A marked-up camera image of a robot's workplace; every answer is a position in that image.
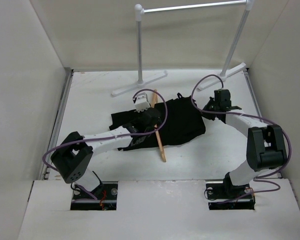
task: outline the white wall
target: white wall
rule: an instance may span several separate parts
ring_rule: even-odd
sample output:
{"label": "white wall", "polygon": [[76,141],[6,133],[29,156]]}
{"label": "white wall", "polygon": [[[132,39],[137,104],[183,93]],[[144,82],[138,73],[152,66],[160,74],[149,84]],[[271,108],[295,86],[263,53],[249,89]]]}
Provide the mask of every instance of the white wall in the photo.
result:
{"label": "white wall", "polygon": [[293,154],[284,176],[300,207],[300,0],[289,0],[249,72],[262,114],[291,138]]}
{"label": "white wall", "polygon": [[64,80],[29,0],[0,0],[0,240],[18,237]]}
{"label": "white wall", "polygon": [[[224,0],[31,0],[62,63],[75,69],[136,69],[135,4],[145,9]],[[288,0],[256,0],[231,66],[249,66]],[[220,68],[244,6],[143,16],[146,68]]]}

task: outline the white metal frame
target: white metal frame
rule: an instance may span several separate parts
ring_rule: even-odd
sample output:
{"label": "white metal frame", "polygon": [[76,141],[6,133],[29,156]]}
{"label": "white metal frame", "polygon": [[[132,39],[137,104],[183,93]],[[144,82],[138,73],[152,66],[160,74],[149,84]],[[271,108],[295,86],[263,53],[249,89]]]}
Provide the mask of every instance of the white metal frame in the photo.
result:
{"label": "white metal frame", "polygon": [[[171,12],[177,10],[186,10],[186,9],[197,9],[197,8],[208,8],[208,7],[222,7],[222,6],[236,6],[236,5],[245,5],[245,10],[242,15],[239,27],[234,36],[231,48],[225,60],[222,71],[219,73],[219,76],[225,81],[228,77],[232,76],[243,70],[246,67],[245,63],[241,63],[240,65],[228,69],[230,61],[233,57],[235,49],[237,47],[240,35],[247,21],[248,15],[255,0],[233,0],[233,1],[223,1],[223,2],[212,2],[212,3],[203,3],[203,4],[194,4],[194,5],[184,5],[184,6],[172,6],[172,7],[162,7],[162,8],[154,8],[154,9],[144,9],[140,4],[136,4],[134,6],[135,10],[135,21],[136,21],[136,35],[137,35],[137,61],[138,61],[138,81],[134,84],[128,85],[126,87],[117,89],[112,91],[112,96],[116,97],[118,95],[129,92],[133,89],[142,88],[143,86],[162,79],[168,75],[167,71],[164,71],[160,76],[154,76],[151,78],[143,79],[143,69],[142,69],[142,48],[141,48],[141,21],[142,15],[145,14],[154,14],[154,13],[163,13],[163,12]],[[198,86],[198,90],[204,90],[214,84],[218,83],[218,81],[214,81],[212,83],[202,83]]]}

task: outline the white panel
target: white panel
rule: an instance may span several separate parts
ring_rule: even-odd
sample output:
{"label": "white panel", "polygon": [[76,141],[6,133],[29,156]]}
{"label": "white panel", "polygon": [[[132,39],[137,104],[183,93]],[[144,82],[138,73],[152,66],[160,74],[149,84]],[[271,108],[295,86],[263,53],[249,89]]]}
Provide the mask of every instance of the white panel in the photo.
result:
{"label": "white panel", "polygon": [[[162,71],[144,71],[144,76],[154,76]],[[188,97],[195,84],[213,70],[169,69],[168,76],[151,83],[165,100],[177,98],[177,93]],[[136,71],[76,72],[73,75],[67,105],[58,138],[58,144],[73,131],[82,135],[103,133],[112,125],[111,114],[134,109],[131,91],[111,97],[111,91],[136,81]],[[214,85],[196,91],[194,99],[203,108],[214,96]],[[224,83],[231,92],[232,104],[248,114],[256,115],[244,73],[241,71]],[[132,151],[109,150],[91,159],[89,168],[102,181],[117,180],[189,180],[223,179],[246,159],[247,138],[220,120],[204,119],[206,133],[179,146],[166,146],[166,163],[162,162],[159,148]],[[61,179],[51,171],[49,179]]]}
{"label": "white panel", "polygon": [[18,237],[64,79],[29,0],[0,0],[0,240]]}
{"label": "white panel", "polygon": [[116,211],[70,211],[68,185],[37,181],[18,240],[300,240],[300,211],[289,181],[274,182],[281,190],[258,193],[255,210],[209,210],[205,181],[190,180],[120,181]]}
{"label": "white panel", "polygon": [[288,2],[250,73],[262,114],[291,138],[293,155],[285,176],[300,206],[300,0]]}
{"label": "white panel", "polygon": [[[145,9],[224,0],[31,0],[62,63],[80,69],[137,68],[135,4]],[[256,0],[231,67],[248,66],[288,0]],[[146,68],[220,68],[244,6],[192,9],[142,17]]]}

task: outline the vertical pole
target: vertical pole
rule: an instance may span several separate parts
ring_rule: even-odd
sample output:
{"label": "vertical pole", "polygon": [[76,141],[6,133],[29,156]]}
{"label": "vertical pole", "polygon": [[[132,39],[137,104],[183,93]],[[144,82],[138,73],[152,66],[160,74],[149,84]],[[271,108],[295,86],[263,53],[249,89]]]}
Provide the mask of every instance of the vertical pole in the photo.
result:
{"label": "vertical pole", "polygon": [[234,55],[234,52],[236,50],[236,47],[237,47],[237,44],[238,44],[238,41],[239,41],[239,38],[240,38],[240,35],[242,33],[242,30],[244,29],[244,26],[245,26],[245,23],[247,21],[247,18],[248,18],[248,15],[249,15],[249,12],[250,10],[244,10],[244,13],[243,13],[243,16],[241,18],[241,21],[240,21],[240,24],[239,24],[239,27],[235,33],[235,36],[234,36],[234,40],[232,42],[232,45],[231,45],[231,48],[230,48],[230,51],[228,53],[228,56],[226,57],[226,60],[225,60],[225,63],[224,63],[224,66],[223,66],[223,69],[220,73],[220,76],[221,77],[224,77],[226,75],[226,71],[229,67],[229,64],[230,64],[230,61],[232,59],[232,56]]}
{"label": "vertical pole", "polygon": [[142,49],[141,49],[141,15],[143,14],[143,8],[140,4],[134,6],[135,21],[136,21],[136,47],[137,47],[137,59],[138,59],[138,82],[137,84],[142,86],[144,80],[142,77]]}

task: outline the table surface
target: table surface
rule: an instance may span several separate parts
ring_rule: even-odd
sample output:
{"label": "table surface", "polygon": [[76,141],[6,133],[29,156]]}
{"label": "table surface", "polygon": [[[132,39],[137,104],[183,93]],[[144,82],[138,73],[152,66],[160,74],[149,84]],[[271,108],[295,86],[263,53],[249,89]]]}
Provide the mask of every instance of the table surface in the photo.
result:
{"label": "table surface", "polygon": [[[146,70],[143,75],[146,78],[162,72]],[[217,73],[207,69],[171,69],[167,72],[167,77],[146,86],[157,89],[166,101],[177,98],[177,93],[188,97],[201,78]],[[135,91],[117,97],[112,97],[111,91],[135,82],[137,76],[136,71],[75,72],[58,145],[73,131],[81,135],[108,131],[112,124],[112,113],[134,108],[132,96]],[[243,71],[229,77],[224,87],[230,90],[233,105],[242,107],[248,114],[257,115]],[[196,91],[194,99],[198,106],[203,108],[217,88],[220,85]],[[93,157],[88,167],[103,181],[223,179],[227,172],[237,168],[246,159],[247,139],[219,120],[204,119],[204,123],[205,134],[180,146],[164,147],[166,163],[161,160],[159,148],[132,151],[114,149]],[[51,170],[49,179],[61,178],[59,173]]]}
{"label": "table surface", "polygon": [[[69,210],[62,181],[35,181],[18,240],[300,240],[287,179],[255,195],[255,210],[209,210],[204,180],[119,181],[117,210]],[[251,182],[254,190],[274,186]]]}

